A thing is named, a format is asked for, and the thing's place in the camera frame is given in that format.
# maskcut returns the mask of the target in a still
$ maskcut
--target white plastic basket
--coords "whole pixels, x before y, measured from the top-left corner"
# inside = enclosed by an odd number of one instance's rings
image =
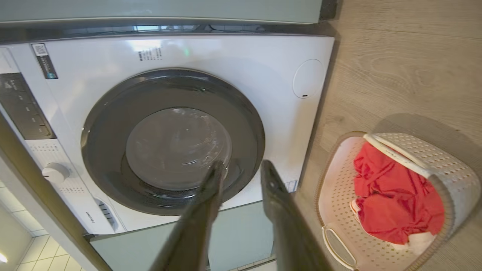
[[[389,243],[367,234],[350,210],[349,203],[357,198],[353,183],[357,172],[353,160],[367,141],[393,160],[427,178],[442,199],[445,223],[430,247],[419,256],[409,250],[395,250]],[[481,184],[473,170],[430,143],[400,133],[354,132],[342,137],[332,153],[319,184],[316,206],[325,244],[333,257],[346,268],[360,271],[415,270],[467,218],[480,193]],[[342,251],[334,249],[329,233],[340,241],[352,258],[351,262],[340,256]]]

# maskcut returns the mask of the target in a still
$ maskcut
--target basket handle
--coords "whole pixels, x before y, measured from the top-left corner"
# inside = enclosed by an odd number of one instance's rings
[[[383,154],[387,155],[388,157],[395,160],[396,162],[402,164],[406,168],[422,175],[425,178],[428,178],[432,175],[432,173],[429,170],[419,166],[412,160],[392,150],[390,147],[388,147],[387,145],[383,144],[382,142],[374,138],[372,134],[365,134],[363,138],[365,138],[366,141],[368,141],[373,147],[377,148]]]
[[[343,265],[344,267],[350,269],[350,270],[355,270],[356,269],[356,265],[357,265],[357,260],[355,259],[355,257],[353,256],[353,254],[350,252],[350,250],[347,248],[347,246],[345,245],[345,243],[340,239],[340,236],[338,236],[338,234],[336,234],[336,232],[331,229],[331,228],[328,228],[327,226],[324,226],[323,228],[323,241],[325,242],[325,245],[326,247],[328,248],[328,251],[331,253],[331,255],[335,258],[335,260],[337,260],[341,265]],[[331,246],[330,242],[328,241],[328,236],[327,236],[327,232],[330,231],[337,239],[338,241],[343,245],[344,249],[348,252],[348,254],[350,254],[350,257],[353,259],[353,261],[355,262],[355,264],[349,264],[347,263],[345,260],[343,260],[339,255],[338,253],[335,252],[335,250],[333,249],[333,247]]]

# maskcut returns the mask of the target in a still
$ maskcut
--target front-loading washing machine door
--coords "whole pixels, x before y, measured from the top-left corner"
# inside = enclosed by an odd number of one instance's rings
[[[263,158],[251,102],[212,75],[148,71],[107,92],[89,113],[82,156],[94,182],[140,212],[180,215],[214,161],[226,167],[223,201],[241,191]]]

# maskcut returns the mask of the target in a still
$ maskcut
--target white dial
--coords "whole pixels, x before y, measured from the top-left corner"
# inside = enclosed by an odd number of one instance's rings
[[[69,170],[58,163],[49,163],[42,169],[42,175],[51,183],[60,184],[70,175]]]

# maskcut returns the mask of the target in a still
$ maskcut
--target round black door frame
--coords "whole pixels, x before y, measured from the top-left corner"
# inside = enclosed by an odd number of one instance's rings
[[[173,68],[131,77],[108,91],[92,108],[81,134],[85,167],[96,185],[118,203],[148,214],[182,214],[196,189],[167,191],[142,181],[125,157],[127,138],[148,115],[168,108],[194,108],[215,117],[232,142],[223,202],[253,178],[265,149],[256,109],[239,90],[204,72]]]

